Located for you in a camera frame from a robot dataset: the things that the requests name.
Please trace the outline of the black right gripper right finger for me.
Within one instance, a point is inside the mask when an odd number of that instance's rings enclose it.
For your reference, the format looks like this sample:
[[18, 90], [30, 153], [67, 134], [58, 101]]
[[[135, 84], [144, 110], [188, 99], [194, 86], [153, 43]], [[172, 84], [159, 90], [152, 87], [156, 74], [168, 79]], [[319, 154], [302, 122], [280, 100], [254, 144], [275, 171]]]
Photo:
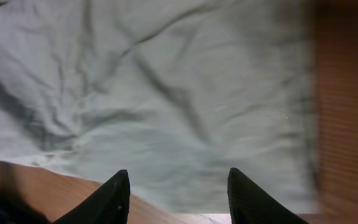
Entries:
[[232, 224], [308, 224], [234, 167], [227, 178], [227, 195]]

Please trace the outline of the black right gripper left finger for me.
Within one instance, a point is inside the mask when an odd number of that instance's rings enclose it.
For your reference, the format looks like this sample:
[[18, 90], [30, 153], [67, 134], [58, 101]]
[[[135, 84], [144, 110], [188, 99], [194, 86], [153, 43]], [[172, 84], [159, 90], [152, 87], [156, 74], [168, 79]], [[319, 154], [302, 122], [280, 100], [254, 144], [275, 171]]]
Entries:
[[130, 194], [128, 172], [120, 170], [53, 224], [126, 224]]

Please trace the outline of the khaki green shorts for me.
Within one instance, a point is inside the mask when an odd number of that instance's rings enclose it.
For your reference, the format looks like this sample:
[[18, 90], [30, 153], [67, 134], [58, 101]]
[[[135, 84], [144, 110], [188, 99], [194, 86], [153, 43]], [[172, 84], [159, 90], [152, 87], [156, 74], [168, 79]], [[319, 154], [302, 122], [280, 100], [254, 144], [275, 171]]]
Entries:
[[240, 169], [314, 213], [309, 1], [0, 1], [0, 161], [226, 213]]

